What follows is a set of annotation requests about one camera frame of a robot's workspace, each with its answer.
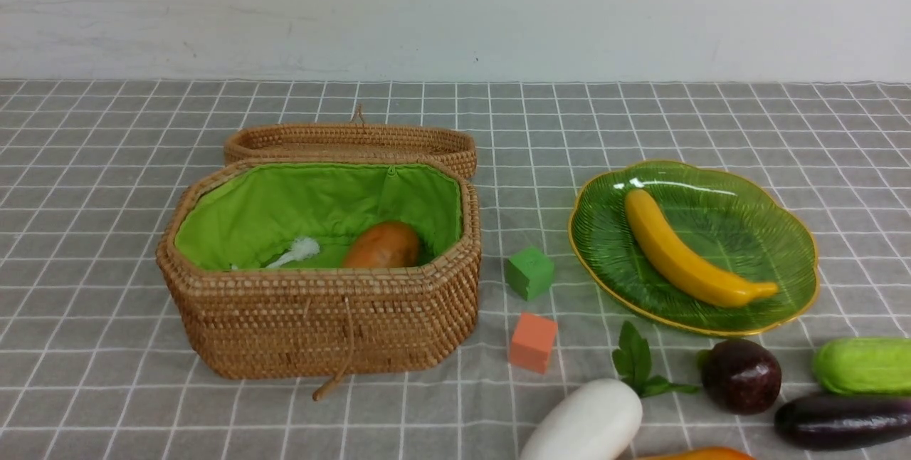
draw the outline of basket lid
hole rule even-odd
[[[475,138],[466,132],[417,125],[368,123],[358,104],[348,123],[276,123],[241,129],[224,143],[225,164],[248,158],[326,155],[351,152],[394,159],[426,155],[459,177],[478,168]]]

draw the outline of foam block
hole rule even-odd
[[[510,363],[543,375],[556,339],[556,321],[523,312],[510,343]]]
[[[513,291],[531,301],[553,284],[554,262],[536,247],[528,246],[507,260],[504,275]]]

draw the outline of leaf-shaped plate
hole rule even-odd
[[[648,188],[680,239],[716,266],[779,291],[742,308],[719,308],[673,287],[645,258],[624,197]],[[606,292],[644,317],[704,335],[762,333],[797,318],[819,294],[813,235],[761,187],[682,162],[645,161],[595,177],[579,192],[569,243]]]

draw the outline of green fabric lining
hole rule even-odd
[[[351,243],[385,220],[416,230],[426,264],[462,236],[461,187],[425,164],[263,164],[199,198],[175,246],[207,271],[260,269],[309,236],[319,255],[282,268],[338,268]]]

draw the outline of basket handle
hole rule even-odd
[[[348,367],[351,366],[351,362],[354,359],[354,318],[351,317],[351,306],[348,305],[348,297],[344,299],[344,309],[348,314],[348,359],[345,360],[344,364],[339,367],[338,372],[335,373],[335,376],[329,378],[326,383],[316,389],[313,392],[313,401],[318,402],[323,398],[329,391],[335,388],[336,385],[342,382],[344,379],[345,372],[348,371]]]
[[[355,118],[361,120],[362,125],[367,125],[367,120],[364,119],[364,104],[357,104],[354,108],[354,114],[351,115],[351,120],[348,120],[348,122],[354,122]]]

